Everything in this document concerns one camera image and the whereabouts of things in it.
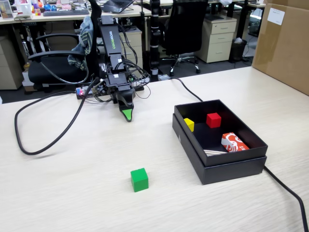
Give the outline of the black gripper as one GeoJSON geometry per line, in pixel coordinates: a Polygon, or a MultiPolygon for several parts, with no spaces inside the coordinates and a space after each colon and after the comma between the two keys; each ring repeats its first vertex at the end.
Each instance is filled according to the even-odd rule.
{"type": "Polygon", "coordinates": [[[127,81],[126,74],[124,72],[108,74],[105,81],[108,93],[114,94],[116,97],[120,113],[125,117],[127,122],[131,122],[135,89],[127,81]]]}

